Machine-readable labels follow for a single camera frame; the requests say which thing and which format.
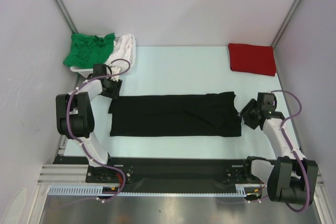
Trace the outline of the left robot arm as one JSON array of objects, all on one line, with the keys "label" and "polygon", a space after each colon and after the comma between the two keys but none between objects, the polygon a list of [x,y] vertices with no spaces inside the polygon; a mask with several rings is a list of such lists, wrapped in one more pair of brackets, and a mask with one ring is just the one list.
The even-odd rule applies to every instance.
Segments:
[{"label": "left robot arm", "polygon": [[99,167],[98,176],[105,182],[115,178],[116,169],[108,164],[110,155],[98,141],[91,102],[97,96],[116,99],[122,85],[120,67],[97,64],[93,73],[73,91],[56,96],[56,124],[60,135],[74,140],[92,167]]}]

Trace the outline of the black t shirt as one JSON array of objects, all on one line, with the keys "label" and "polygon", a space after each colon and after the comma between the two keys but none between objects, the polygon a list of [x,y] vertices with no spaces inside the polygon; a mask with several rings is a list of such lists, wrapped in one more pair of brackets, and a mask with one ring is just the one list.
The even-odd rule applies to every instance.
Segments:
[{"label": "black t shirt", "polygon": [[111,101],[110,136],[240,137],[235,93],[123,96]]}]

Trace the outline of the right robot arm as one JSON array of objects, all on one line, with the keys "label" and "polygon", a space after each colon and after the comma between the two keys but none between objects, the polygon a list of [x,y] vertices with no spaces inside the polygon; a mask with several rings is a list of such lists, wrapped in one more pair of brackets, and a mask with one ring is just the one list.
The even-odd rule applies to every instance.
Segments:
[{"label": "right robot arm", "polygon": [[303,212],[313,202],[319,168],[287,135],[289,118],[277,111],[275,94],[276,91],[258,93],[257,99],[251,99],[239,113],[245,125],[262,130],[276,157],[275,161],[247,157],[242,176],[249,183],[257,179],[266,183],[271,201],[285,203],[294,212]]}]

